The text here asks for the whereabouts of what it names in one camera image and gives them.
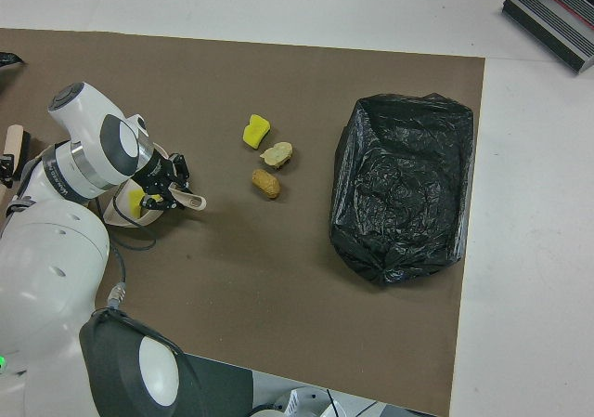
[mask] white robotic arm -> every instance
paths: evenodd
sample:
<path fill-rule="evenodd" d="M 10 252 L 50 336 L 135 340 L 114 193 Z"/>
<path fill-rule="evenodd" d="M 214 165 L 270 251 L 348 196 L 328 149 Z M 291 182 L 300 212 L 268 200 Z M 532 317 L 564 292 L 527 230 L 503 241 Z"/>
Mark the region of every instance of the white robotic arm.
<path fill-rule="evenodd" d="M 183 157 L 163 158 L 140 116 L 125 118 L 87 83 L 48 111 L 71 140 L 25 167 L 0 237 L 0 415 L 182 415 L 179 348 L 116 308 L 89 319 L 110 242 L 83 205 L 134 177 L 161 194 L 145 207 L 176 207 L 170 185 L 189 192 Z"/>

